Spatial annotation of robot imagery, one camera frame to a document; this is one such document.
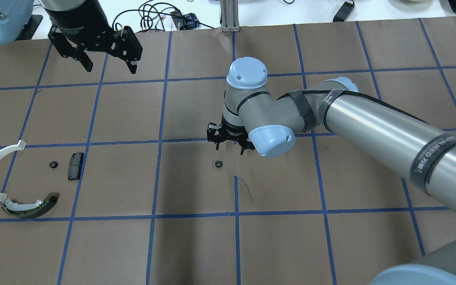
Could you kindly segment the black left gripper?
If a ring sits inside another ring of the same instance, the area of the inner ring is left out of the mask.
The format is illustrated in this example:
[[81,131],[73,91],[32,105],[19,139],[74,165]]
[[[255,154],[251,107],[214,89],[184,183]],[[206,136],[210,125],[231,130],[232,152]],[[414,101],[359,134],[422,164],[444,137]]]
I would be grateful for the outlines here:
[[79,61],[91,72],[93,63],[86,52],[105,52],[125,61],[136,74],[141,43],[131,27],[110,26],[97,0],[44,0],[43,8],[52,22],[48,38],[62,57]]

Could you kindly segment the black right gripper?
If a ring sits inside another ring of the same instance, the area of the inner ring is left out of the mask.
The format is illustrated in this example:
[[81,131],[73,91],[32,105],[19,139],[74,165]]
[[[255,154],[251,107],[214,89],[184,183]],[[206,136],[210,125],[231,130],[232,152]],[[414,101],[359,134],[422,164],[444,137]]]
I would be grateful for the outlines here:
[[220,144],[225,141],[235,141],[241,147],[240,155],[245,150],[255,150],[255,145],[249,140],[249,134],[243,126],[237,126],[221,118],[220,125],[209,122],[207,126],[207,141],[216,145],[216,151],[219,150]]

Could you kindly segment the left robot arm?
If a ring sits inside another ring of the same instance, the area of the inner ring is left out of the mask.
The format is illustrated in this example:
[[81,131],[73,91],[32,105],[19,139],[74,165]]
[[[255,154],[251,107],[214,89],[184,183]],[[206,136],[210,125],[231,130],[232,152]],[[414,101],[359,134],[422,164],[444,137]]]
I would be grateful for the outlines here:
[[[143,47],[131,27],[111,27],[97,0],[43,0],[52,27],[48,38],[63,58],[81,63],[87,72],[93,68],[87,52],[104,52],[125,62],[137,72]],[[0,46],[14,42],[30,20],[32,0],[0,0]]]

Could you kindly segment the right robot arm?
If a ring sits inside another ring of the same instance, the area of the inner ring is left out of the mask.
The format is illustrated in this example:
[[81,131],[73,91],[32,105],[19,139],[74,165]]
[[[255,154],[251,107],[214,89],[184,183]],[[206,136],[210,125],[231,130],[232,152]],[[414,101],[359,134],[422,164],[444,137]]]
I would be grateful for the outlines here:
[[[346,77],[277,100],[266,88],[267,77],[264,63],[253,57],[230,65],[221,123],[208,124],[208,141],[235,141],[273,158],[294,146],[296,134],[321,125],[456,213],[456,133],[360,93]],[[382,271],[371,284],[456,285],[456,241]]]

